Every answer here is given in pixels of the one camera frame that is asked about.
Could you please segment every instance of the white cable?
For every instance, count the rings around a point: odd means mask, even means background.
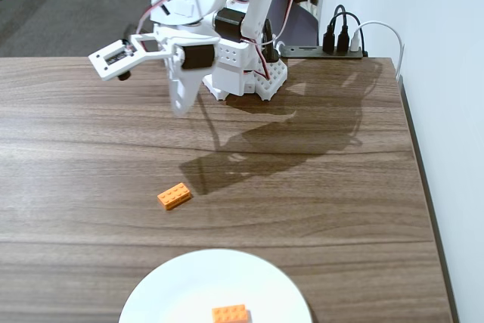
[[[400,37],[400,35],[396,31],[396,29],[393,28],[392,26],[390,26],[389,24],[386,24],[384,22],[380,22],[379,20],[369,20],[368,22],[362,23],[360,26],[358,26],[358,28],[356,28],[355,34],[353,34],[353,38],[351,40],[350,51],[355,52],[359,49],[359,46],[360,46],[359,31],[360,31],[361,28],[363,28],[364,26],[367,26],[368,24],[379,24],[381,26],[385,26],[386,28],[389,28],[390,30],[392,30],[395,33],[396,38],[399,39],[400,56],[399,56],[399,62],[397,63],[397,66],[396,66],[396,79],[398,81],[400,79],[400,69],[402,68],[402,60],[403,60],[403,53],[405,51],[405,44],[403,43],[402,37]]]
[[[258,45],[258,46],[261,46],[261,47],[264,46],[264,45],[270,45],[271,43],[274,43],[277,39],[279,39],[279,37],[282,36],[282,33],[284,33],[284,30],[286,29],[287,21],[289,20],[289,13],[290,13],[291,8],[293,7],[293,3],[294,3],[294,0],[289,0],[289,2],[287,3],[286,14],[284,15],[284,22],[282,23],[282,29],[279,32],[279,34],[277,36],[275,36],[275,38],[273,37],[270,41],[268,41],[266,43],[256,43],[253,40],[245,38],[245,37],[243,37],[242,40],[244,42],[251,43],[253,45]]]

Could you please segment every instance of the plug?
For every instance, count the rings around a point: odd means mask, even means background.
[[[341,28],[341,33],[338,36],[338,43],[336,46],[336,50],[338,52],[346,53],[349,48],[349,34],[348,34],[348,26],[343,26]]]
[[[358,52],[359,49],[360,49],[360,33],[359,31],[356,31],[355,34],[353,34],[353,38],[351,38],[351,45],[349,46],[349,51]]]
[[[323,51],[328,54],[334,53],[334,28],[331,24],[327,26],[323,36]]]

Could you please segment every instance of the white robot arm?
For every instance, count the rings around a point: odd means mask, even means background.
[[[258,93],[270,100],[287,78],[284,63],[267,62],[254,44],[261,41],[271,0],[151,0],[151,4],[137,34],[89,56],[103,80],[126,78],[138,64],[163,59],[172,109],[181,116],[194,104],[202,80],[219,100],[231,93]],[[154,31],[139,34],[148,16]],[[146,51],[146,41],[156,41],[159,51]]]

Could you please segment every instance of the black cable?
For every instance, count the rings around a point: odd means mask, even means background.
[[[334,26],[336,26],[336,19],[340,16],[340,15],[349,15],[350,17],[353,17],[355,18],[356,20],[356,23],[360,26],[361,25],[361,22],[360,20],[358,19],[358,17],[356,17],[353,13],[350,13],[348,11],[342,11],[341,13],[338,13],[338,14],[335,14],[334,17],[331,18],[330,20],[330,24]],[[363,51],[363,56],[365,57],[365,53],[366,53],[366,50],[365,50],[365,37],[363,36],[363,29],[360,28],[360,35],[361,35],[361,50]]]
[[[338,11],[340,11],[340,9],[341,9],[341,11],[342,11],[343,13],[346,13],[345,6],[344,6],[344,5],[342,5],[342,4],[340,4],[340,5],[338,5],[338,6],[336,7],[336,9],[334,9],[334,14],[333,14],[333,15],[338,14]],[[343,15],[343,25],[344,25],[344,26],[348,26],[348,19],[346,18],[346,14],[344,14],[344,15]]]

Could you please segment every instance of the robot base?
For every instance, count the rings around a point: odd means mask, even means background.
[[[264,73],[262,62],[260,60],[257,68],[258,72]],[[269,80],[255,72],[242,75],[241,81],[244,83],[244,94],[256,93],[263,101],[271,100],[272,96],[275,95],[275,93],[287,79],[287,66],[283,61],[279,60],[276,63],[267,64],[267,68],[269,71]],[[210,90],[212,95],[214,95],[219,101],[224,101],[227,96],[230,95],[229,92],[213,87],[212,75],[204,77],[203,83]]]

